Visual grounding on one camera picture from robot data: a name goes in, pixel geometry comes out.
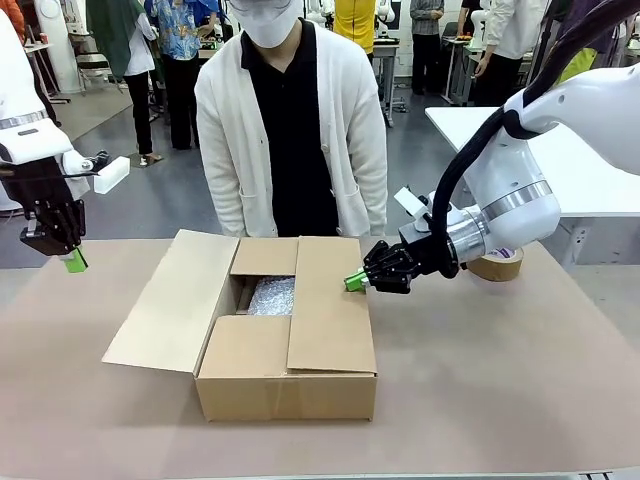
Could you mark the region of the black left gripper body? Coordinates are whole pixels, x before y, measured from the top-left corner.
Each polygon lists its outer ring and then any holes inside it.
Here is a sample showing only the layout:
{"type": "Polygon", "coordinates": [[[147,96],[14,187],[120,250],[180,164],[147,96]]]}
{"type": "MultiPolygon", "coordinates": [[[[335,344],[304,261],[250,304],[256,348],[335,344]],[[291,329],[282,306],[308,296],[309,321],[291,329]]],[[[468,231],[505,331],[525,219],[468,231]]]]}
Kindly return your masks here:
{"type": "Polygon", "coordinates": [[[75,203],[67,181],[60,173],[19,177],[5,172],[0,173],[0,182],[9,198],[20,203],[26,211],[57,211],[75,203]]]}

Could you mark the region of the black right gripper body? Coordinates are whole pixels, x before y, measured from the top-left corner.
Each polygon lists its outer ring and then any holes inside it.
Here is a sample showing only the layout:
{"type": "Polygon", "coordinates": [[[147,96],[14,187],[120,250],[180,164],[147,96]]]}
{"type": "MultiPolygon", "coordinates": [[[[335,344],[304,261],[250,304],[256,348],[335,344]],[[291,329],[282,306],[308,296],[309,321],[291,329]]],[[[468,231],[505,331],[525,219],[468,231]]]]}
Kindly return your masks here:
{"type": "Polygon", "coordinates": [[[458,257],[448,234],[419,232],[413,223],[402,226],[398,233],[409,258],[404,267],[401,294],[408,294],[411,281],[419,276],[439,273],[446,279],[453,279],[458,274],[458,257]]]}

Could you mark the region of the brown cardboard box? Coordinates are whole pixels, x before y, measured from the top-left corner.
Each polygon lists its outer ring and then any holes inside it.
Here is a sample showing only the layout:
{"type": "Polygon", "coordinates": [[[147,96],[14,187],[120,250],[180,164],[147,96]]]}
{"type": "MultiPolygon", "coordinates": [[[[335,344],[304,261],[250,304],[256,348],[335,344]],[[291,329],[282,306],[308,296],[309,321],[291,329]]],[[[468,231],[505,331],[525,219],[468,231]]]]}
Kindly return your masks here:
{"type": "Polygon", "coordinates": [[[210,421],[371,419],[377,367],[366,296],[344,278],[355,238],[179,231],[104,354],[192,375],[210,421]],[[252,316],[264,277],[293,276],[288,316],[252,316]]]}

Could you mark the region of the brown packing tape roll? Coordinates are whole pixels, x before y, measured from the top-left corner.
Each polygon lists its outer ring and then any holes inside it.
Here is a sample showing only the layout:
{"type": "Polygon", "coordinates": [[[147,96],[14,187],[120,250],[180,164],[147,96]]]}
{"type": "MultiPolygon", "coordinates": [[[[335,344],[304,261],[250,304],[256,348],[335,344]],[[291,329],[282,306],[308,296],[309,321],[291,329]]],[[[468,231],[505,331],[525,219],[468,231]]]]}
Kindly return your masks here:
{"type": "Polygon", "coordinates": [[[499,248],[468,262],[467,269],[490,282],[509,282],[519,275],[523,258],[524,252],[521,248],[499,248]]]}

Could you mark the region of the bubble wrapped bundle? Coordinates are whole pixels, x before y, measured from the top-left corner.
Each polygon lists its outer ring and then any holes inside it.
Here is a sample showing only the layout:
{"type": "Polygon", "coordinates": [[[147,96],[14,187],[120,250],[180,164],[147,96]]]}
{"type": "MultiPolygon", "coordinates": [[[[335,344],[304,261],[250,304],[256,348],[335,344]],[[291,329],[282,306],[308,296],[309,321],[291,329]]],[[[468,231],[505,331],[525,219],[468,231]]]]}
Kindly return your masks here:
{"type": "Polygon", "coordinates": [[[249,303],[252,316],[288,316],[294,305],[295,278],[293,276],[264,277],[256,284],[249,303]]]}

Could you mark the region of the grey chair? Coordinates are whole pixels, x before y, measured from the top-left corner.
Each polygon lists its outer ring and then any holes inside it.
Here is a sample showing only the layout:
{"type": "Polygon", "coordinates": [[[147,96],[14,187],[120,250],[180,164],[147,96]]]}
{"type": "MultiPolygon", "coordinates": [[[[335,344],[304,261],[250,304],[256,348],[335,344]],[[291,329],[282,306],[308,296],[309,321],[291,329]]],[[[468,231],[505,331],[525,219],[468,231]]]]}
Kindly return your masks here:
{"type": "Polygon", "coordinates": [[[85,96],[92,90],[114,87],[123,93],[123,85],[118,81],[106,58],[99,53],[79,53],[75,56],[80,93],[85,96]]]}

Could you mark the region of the white side desk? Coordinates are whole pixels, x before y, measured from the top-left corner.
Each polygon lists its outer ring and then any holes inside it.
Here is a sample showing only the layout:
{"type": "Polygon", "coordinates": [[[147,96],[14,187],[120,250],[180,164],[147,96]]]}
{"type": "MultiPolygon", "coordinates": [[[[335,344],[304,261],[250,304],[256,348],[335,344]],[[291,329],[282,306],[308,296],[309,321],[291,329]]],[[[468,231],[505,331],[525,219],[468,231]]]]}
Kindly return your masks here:
{"type": "Polygon", "coordinates": [[[71,99],[61,95],[61,91],[58,88],[57,82],[53,79],[53,74],[47,68],[43,52],[48,50],[50,47],[52,47],[52,44],[46,44],[42,42],[26,43],[24,45],[24,51],[34,64],[34,69],[36,71],[39,84],[46,98],[53,105],[70,104],[71,99]],[[47,89],[47,82],[45,81],[45,78],[49,79],[49,82],[53,87],[53,93],[50,93],[47,89]]]}

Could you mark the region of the person in green headscarf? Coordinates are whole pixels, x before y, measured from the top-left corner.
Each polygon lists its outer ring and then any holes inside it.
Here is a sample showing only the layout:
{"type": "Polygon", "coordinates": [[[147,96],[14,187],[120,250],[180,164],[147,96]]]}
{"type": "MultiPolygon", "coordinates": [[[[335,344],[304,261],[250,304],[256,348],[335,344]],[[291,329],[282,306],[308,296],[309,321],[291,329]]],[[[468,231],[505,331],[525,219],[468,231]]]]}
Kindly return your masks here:
{"type": "Polygon", "coordinates": [[[86,16],[88,31],[114,79],[128,88],[139,165],[146,167],[161,159],[153,149],[148,99],[149,77],[155,70],[149,44],[156,34],[139,0],[86,0],[86,16]]]}

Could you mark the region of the large white table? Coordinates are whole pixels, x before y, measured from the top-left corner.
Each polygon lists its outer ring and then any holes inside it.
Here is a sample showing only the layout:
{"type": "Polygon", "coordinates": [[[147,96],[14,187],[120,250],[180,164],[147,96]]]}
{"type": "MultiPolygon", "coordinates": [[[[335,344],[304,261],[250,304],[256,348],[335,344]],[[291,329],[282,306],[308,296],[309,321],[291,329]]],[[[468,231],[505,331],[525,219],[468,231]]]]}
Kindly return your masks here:
{"type": "MultiPolygon", "coordinates": [[[[454,150],[460,150],[494,109],[427,107],[454,150]]],[[[540,170],[567,218],[640,218],[640,177],[617,170],[565,126],[529,141],[540,170]]]]}

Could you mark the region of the person in grey shirt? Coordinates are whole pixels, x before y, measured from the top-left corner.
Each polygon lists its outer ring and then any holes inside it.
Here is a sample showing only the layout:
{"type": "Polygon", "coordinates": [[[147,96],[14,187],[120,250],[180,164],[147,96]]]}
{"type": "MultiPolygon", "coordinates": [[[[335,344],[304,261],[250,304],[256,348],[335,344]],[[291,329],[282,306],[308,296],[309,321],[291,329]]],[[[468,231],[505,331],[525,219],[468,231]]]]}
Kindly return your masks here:
{"type": "Polygon", "coordinates": [[[445,0],[411,0],[413,41],[411,89],[415,95],[433,91],[438,83],[440,57],[439,21],[445,0]]]}

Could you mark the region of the person in blue floral shirt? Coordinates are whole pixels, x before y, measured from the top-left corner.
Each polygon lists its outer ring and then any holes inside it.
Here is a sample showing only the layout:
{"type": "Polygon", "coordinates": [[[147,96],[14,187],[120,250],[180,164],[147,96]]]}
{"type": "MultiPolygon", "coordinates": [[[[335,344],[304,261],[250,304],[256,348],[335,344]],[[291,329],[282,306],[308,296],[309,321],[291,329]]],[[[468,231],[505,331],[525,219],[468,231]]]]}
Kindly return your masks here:
{"type": "Polygon", "coordinates": [[[171,143],[189,150],[199,145],[194,88],[200,39],[214,30],[219,0],[144,0],[144,8],[159,33],[171,143]]]}

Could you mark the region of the person in yellow shirt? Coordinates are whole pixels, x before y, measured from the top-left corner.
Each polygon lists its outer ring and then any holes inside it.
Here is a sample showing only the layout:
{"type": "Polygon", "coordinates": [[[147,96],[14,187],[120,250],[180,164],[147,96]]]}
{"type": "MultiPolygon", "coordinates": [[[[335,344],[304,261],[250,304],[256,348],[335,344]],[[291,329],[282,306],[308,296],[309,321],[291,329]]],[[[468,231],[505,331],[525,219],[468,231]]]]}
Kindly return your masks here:
{"type": "Polygon", "coordinates": [[[335,0],[333,31],[373,54],[376,0],[335,0]]]}

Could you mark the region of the person in white shirt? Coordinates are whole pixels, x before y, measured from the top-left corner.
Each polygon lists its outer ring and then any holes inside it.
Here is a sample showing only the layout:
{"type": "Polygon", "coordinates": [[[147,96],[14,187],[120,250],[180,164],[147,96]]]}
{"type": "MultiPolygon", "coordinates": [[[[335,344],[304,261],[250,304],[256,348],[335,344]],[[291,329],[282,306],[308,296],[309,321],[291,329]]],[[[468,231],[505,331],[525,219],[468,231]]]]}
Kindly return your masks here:
{"type": "Polygon", "coordinates": [[[476,107],[501,106],[510,97],[524,55],[538,41],[546,6],[547,0],[491,0],[475,71],[476,107]]]}

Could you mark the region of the person in lime green trousers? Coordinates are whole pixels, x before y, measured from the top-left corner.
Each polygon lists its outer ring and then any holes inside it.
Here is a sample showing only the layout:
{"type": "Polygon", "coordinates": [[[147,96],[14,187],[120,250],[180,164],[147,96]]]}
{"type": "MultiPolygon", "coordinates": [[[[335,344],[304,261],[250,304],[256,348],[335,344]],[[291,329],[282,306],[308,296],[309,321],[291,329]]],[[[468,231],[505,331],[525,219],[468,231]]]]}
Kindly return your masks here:
{"type": "MultiPolygon", "coordinates": [[[[604,0],[572,0],[571,7],[558,31],[557,39],[560,39],[603,1],[604,0]]],[[[615,49],[619,42],[620,26],[609,29],[599,28],[599,32],[600,36],[598,38],[572,57],[559,75],[555,84],[560,84],[592,68],[611,65],[615,49]]]]}

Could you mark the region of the white face mask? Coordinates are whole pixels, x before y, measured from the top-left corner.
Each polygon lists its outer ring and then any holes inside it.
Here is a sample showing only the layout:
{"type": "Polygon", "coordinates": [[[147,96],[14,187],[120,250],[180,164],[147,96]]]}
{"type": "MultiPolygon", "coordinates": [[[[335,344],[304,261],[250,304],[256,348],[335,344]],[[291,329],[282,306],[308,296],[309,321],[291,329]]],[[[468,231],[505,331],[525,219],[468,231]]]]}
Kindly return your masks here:
{"type": "Polygon", "coordinates": [[[302,0],[228,0],[229,8],[249,38],[262,48],[275,48],[303,14],[302,0]]]}

